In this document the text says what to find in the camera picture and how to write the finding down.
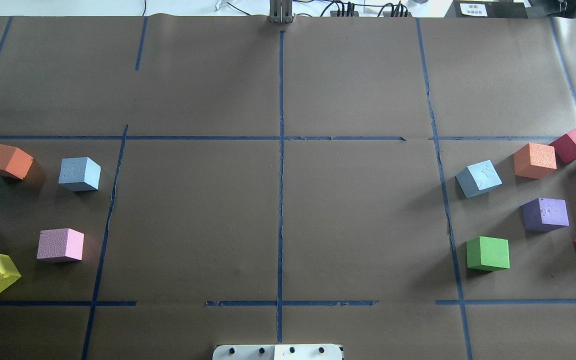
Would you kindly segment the light blue foam block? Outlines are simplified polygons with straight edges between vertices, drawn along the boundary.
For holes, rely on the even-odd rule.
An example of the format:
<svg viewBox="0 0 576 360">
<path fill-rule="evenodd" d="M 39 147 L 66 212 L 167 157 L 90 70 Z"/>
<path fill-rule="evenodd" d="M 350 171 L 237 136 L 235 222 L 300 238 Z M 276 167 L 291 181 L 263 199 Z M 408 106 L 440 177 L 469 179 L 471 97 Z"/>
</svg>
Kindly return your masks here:
<svg viewBox="0 0 576 360">
<path fill-rule="evenodd" d="M 89 157 L 62 158 L 58 184 L 72 192 L 97 191 L 101 166 Z"/>
<path fill-rule="evenodd" d="M 489 193 L 503 184 L 490 160 L 466 166 L 455 178 L 466 198 Z"/>
</svg>

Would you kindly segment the green foam block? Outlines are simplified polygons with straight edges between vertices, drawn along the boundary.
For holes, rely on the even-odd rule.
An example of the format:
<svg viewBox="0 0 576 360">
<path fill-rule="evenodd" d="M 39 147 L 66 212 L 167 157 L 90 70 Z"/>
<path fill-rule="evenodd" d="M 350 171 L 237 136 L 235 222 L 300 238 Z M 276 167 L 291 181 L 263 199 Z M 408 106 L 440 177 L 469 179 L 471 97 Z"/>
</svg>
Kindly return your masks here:
<svg viewBox="0 0 576 360">
<path fill-rule="evenodd" d="M 511 268 L 507 239 L 480 235 L 469 239 L 465 249 L 468 269 L 495 272 Z"/>
</svg>

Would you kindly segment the pink foam block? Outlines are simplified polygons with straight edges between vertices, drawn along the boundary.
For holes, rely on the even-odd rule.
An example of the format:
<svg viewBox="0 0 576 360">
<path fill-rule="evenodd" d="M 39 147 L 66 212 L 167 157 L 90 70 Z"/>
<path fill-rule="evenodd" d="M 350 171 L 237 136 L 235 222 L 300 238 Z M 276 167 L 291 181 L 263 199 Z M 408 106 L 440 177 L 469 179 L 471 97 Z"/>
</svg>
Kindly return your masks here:
<svg viewBox="0 0 576 360">
<path fill-rule="evenodd" d="M 73 228 L 41 230 L 36 259 L 52 263 L 80 261 L 84 240 L 85 234 Z"/>
</svg>

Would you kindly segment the orange foam block right side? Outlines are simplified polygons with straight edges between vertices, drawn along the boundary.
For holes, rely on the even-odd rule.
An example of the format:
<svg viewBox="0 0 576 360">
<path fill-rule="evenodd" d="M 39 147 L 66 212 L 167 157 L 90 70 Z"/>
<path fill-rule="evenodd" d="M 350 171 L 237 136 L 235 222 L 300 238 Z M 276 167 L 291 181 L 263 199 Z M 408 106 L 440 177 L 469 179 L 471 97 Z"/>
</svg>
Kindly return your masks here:
<svg viewBox="0 0 576 360">
<path fill-rule="evenodd" d="M 557 170 L 555 148 L 550 145 L 529 142 L 513 156 L 514 175 L 530 179 L 541 179 Z"/>
</svg>

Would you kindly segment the orange foam block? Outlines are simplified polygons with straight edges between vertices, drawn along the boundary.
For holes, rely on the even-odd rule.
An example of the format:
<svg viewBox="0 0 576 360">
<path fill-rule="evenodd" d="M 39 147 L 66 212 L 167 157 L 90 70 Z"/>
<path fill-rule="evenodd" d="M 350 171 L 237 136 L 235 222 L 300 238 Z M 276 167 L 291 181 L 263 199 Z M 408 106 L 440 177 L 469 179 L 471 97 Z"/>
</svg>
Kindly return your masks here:
<svg viewBox="0 0 576 360">
<path fill-rule="evenodd" d="M 550 145 L 529 142 L 513 156 L 514 175 L 530 179 L 541 179 L 557 170 L 555 148 Z"/>
<path fill-rule="evenodd" d="M 16 146 L 0 144 L 0 176 L 24 180 L 34 163 L 34 157 Z"/>
</svg>

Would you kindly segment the purple foam block right side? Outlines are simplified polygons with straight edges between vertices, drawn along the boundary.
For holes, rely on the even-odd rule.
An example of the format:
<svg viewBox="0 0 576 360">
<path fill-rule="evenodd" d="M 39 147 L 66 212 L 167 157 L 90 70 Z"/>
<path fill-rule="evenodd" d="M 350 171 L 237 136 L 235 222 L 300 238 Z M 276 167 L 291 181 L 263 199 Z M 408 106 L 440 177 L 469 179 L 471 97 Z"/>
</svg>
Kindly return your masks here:
<svg viewBox="0 0 576 360">
<path fill-rule="evenodd" d="M 564 199 L 538 197 L 521 206 L 523 225 L 528 231 L 548 233 L 569 227 L 569 214 Z"/>
</svg>

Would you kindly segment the black box with label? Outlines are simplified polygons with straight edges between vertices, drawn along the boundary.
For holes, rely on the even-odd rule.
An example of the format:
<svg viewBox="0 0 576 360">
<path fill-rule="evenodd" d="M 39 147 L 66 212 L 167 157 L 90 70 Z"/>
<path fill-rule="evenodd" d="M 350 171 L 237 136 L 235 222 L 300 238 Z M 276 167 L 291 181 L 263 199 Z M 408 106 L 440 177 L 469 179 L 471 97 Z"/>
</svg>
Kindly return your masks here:
<svg viewBox="0 0 576 360">
<path fill-rule="evenodd" d="M 453 0 L 444 18 L 527 19 L 528 14 L 519 2 Z"/>
</svg>

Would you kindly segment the orange foam block left side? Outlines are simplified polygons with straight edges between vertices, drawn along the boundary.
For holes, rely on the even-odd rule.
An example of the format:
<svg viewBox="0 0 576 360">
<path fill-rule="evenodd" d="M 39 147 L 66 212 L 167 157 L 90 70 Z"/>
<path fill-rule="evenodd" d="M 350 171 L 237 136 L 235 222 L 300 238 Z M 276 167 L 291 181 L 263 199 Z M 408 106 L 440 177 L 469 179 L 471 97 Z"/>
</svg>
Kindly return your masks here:
<svg viewBox="0 0 576 360">
<path fill-rule="evenodd" d="M 0 144 L 0 176 L 24 180 L 34 163 L 34 157 L 16 146 Z"/>
</svg>

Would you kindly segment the red foam block upper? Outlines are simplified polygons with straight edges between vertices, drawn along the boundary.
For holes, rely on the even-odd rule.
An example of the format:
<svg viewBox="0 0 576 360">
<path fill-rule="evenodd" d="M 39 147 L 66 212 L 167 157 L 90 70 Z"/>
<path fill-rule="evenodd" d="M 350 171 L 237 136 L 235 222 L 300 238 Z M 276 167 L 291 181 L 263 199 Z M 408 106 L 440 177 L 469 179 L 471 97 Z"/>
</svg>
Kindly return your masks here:
<svg viewBox="0 0 576 360">
<path fill-rule="evenodd" d="M 556 156 L 564 163 L 569 164 L 576 160 L 576 128 L 564 133 L 550 143 Z"/>
</svg>

